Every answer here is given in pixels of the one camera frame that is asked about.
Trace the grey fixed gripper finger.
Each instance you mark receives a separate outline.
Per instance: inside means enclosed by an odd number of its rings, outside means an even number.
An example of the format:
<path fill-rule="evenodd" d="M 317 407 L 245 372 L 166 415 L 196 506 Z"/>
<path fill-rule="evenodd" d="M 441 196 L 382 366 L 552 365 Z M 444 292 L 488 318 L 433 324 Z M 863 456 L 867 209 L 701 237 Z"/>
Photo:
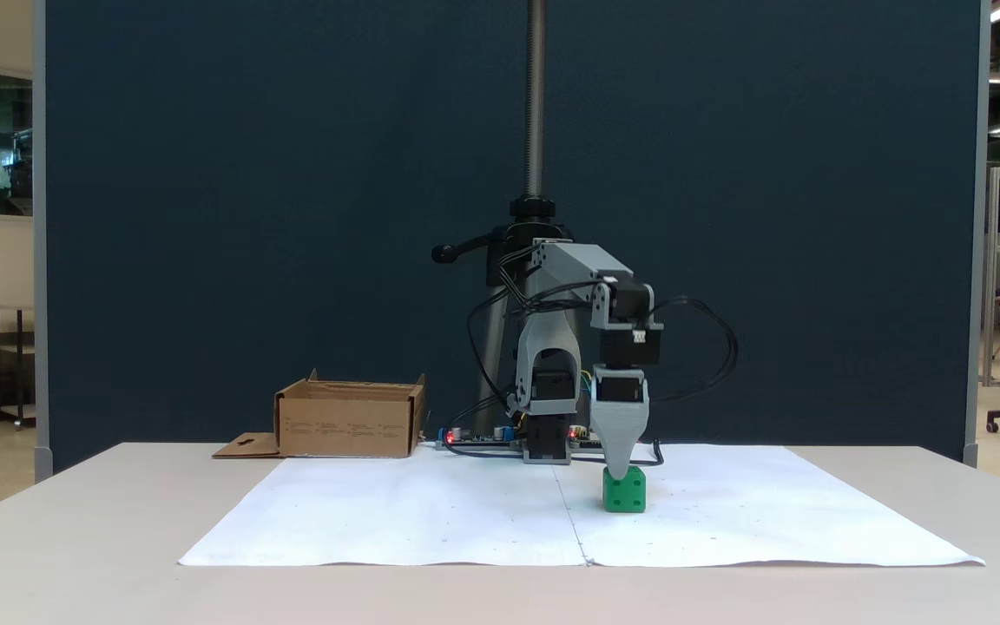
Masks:
<path fill-rule="evenodd" d="M 648 420 L 646 401 L 591 401 L 591 426 L 600 439 L 604 462 L 612 479 L 626 478 L 632 451 L 646 431 Z"/>

